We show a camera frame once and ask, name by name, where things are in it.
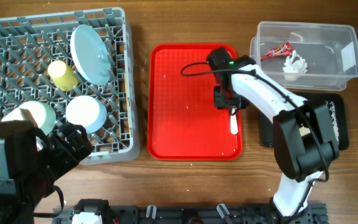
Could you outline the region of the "white plastic fork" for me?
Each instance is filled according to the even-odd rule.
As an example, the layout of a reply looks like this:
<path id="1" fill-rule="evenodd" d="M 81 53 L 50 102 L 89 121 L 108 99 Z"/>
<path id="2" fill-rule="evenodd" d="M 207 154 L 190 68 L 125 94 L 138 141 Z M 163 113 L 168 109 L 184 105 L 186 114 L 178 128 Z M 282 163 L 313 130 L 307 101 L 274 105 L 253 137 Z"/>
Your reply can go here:
<path id="1" fill-rule="evenodd" d="M 238 133 L 236 111 L 237 111 L 236 108 L 232 108 L 231 115 L 230 115 L 230 131 L 231 134 L 233 135 L 236 135 Z"/>

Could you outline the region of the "light blue bowl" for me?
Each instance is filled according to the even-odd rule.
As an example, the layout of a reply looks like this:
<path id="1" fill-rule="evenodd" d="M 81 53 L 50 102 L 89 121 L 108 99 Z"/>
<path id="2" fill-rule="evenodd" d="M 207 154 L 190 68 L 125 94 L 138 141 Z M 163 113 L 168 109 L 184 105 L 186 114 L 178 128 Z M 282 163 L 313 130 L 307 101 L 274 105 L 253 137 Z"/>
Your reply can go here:
<path id="1" fill-rule="evenodd" d="M 82 125 L 87 133 L 94 133 L 105 123 L 107 109 L 100 100 L 83 95 L 67 104 L 65 114 L 69 123 Z"/>

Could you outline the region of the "green bowl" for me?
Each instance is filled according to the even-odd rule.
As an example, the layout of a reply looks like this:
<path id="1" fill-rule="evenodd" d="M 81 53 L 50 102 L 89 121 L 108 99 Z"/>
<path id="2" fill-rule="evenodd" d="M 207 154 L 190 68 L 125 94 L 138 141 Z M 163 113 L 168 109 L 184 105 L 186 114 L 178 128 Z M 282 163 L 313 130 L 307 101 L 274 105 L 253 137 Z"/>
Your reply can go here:
<path id="1" fill-rule="evenodd" d="M 27 101 L 5 115 L 1 121 L 30 121 L 45 135 L 48 135 L 55 126 L 56 118 L 56 113 L 50 105 L 38 101 Z"/>

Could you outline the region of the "yellow cup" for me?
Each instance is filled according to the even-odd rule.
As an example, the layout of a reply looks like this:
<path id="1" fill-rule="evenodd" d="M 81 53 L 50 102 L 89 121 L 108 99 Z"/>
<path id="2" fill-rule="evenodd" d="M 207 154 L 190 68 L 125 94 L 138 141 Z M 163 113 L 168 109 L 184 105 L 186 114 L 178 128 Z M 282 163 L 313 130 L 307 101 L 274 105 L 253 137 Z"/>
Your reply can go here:
<path id="1" fill-rule="evenodd" d="M 64 61 L 53 61 L 47 70 L 55 86 L 62 91 L 70 91 L 79 83 L 73 69 Z"/>

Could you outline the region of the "white napkin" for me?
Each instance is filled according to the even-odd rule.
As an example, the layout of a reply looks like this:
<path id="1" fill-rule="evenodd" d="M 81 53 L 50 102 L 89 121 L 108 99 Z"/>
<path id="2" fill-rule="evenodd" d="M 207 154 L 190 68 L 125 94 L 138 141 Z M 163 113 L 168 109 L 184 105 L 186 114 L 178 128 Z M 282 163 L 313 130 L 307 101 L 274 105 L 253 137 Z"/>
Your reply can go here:
<path id="1" fill-rule="evenodd" d="M 290 56 L 286 57 L 283 72 L 285 80 L 295 81 L 297 78 L 300 78 L 304 75 L 308 70 L 308 64 L 306 60 L 297 54 L 296 50 L 292 52 Z"/>

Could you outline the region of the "red snack wrapper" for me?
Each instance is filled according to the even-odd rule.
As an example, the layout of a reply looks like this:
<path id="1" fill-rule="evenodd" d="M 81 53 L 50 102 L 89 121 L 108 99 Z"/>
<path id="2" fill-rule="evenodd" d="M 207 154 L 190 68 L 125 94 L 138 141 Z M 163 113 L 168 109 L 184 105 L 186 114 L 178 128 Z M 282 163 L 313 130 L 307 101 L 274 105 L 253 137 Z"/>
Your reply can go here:
<path id="1" fill-rule="evenodd" d="M 284 42 L 283 44 L 279 45 L 278 47 L 269 49 L 266 53 L 261 56 L 261 60 L 270 59 L 274 57 L 284 57 L 284 56 L 291 56 L 294 51 L 291 43 L 288 41 Z"/>

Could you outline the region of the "light blue plate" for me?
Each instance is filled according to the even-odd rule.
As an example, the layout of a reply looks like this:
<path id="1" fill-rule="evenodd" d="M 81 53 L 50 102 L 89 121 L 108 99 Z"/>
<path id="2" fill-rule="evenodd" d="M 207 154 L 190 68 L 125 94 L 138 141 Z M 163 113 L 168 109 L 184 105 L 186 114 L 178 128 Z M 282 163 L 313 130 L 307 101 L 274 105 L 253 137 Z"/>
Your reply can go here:
<path id="1" fill-rule="evenodd" d="M 109 81 L 111 68 L 108 50 L 90 26 L 79 25 L 70 38 L 70 51 L 80 75 L 91 84 L 105 85 Z"/>

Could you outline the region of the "wooden chopstick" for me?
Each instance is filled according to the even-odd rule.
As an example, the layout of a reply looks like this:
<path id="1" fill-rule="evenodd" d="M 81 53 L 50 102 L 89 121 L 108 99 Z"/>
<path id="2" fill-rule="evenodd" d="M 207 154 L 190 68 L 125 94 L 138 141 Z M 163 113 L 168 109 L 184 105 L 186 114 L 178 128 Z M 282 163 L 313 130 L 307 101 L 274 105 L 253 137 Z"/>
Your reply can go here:
<path id="1" fill-rule="evenodd" d="M 128 93 L 127 93 L 127 83 L 126 83 L 126 73 L 124 73 L 124 92 L 126 94 L 125 96 L 125 101 L 126 101 L 126 111 L 128 111 L 128 106 L 129 106 L 129 103 L 128 103 Z"/>

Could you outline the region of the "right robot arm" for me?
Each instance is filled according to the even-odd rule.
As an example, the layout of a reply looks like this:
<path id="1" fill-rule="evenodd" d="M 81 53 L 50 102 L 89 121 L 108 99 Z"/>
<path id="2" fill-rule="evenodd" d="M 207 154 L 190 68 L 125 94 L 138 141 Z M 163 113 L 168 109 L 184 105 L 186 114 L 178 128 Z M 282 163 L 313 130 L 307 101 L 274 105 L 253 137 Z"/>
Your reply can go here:
<path id="1" fill-rule="evenodd" d="M 339 156 L 328 106 L 288 91 L 247 55 L 210 55 L 207 62 L 225 98 L 247 99 L 272 123 L 282 172 L 272 203 L 282 221 L 298 218 L 314 184 L 329 180 L 329 165 Z"/>

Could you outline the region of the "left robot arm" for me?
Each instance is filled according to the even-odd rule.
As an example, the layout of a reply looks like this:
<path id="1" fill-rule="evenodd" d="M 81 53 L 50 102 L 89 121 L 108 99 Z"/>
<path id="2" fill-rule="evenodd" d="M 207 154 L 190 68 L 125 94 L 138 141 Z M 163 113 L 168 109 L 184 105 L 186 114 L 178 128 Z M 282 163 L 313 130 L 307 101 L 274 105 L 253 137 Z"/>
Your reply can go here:
<path id="1" fill-rule="evenodd" d="M 88 157 L 93 148 L 84 127 L 63 123 L 46 136 L 30 121 L 0 123 L 0 223 L 33 223 L 60 212 L 37 213 L 39 202 L 53 193 L 64 204 L 55 181 Z"/>

